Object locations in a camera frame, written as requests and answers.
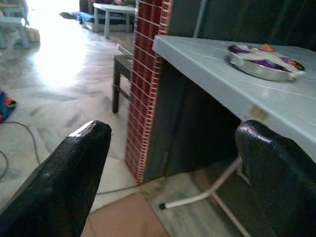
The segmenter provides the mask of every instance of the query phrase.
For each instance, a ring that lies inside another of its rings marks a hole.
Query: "red brick wall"
[[[173,0],[138,3],[125,162],[139,183],[146,166],[162,64],[152,47],[155,35],[168,33],[172,3]]]

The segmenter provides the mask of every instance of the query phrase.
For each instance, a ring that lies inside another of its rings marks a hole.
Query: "white marble floor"
[[[42,161],[86,122],[98,119],[108,123],[113,135],[99,191],[135,185],[124,163],[128,102],[122,98],[119,113],[111,111],[113,56],[120,54],[116,44],[83,29],[77,21],[53,13],[45,15],[31,13],[40,44],[29,50],[12,46],[0,50],[0,89],[18,103],[9,120],[30,128]],[[128,90],[129,83],[122,80],[122,86]],[[18,125],[0,125],[0,150],[10,162],[7,175],[0,180],[1,209],[37,163],[31,137]],[[3,168],[0,158],[0,172]],[[92,211],[136,190],[97,195]]]
[[[212,197],[188,205],[160,210],[159,204],[193,197],[207,190],[227,168],[223,161],[208,168],[154,180],[141,187],[156,215],[173,237],[241,237],[243,236]],[[237,175],[217,191],[253,237],[274,237],[251,188]]]

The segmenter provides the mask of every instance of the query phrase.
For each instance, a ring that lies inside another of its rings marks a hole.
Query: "table top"
[[[94,3],[93,6],[97,9],[101,9],[101,10],[109,11],[109,12],[135,14],[135,8],[131,6],[119,6],[119,5],[103,4],[103,3]]]
[[[154,51],[211,94],[242,121],[260,120],[293,139],[316,162],[316,53],[294,46],[273,47],[299,61],[306,73],[295,82],[273,82],[229,63],[228,46],[252,43],[157,36]]]

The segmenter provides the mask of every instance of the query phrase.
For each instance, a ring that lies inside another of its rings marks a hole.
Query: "dark wooden chair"
[[[112,112],[116,114],[119,111],[119,94],[122,94],[127,100],[129,95],[120,87],[120,75],[130,80],[133,55],[116,55],[114,56],[113,72],[113,101]]]

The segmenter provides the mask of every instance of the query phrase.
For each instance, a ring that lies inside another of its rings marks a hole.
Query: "colorful cloth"
[[[16,107],[16,102],[0,90],[0,123],[5,121]]]

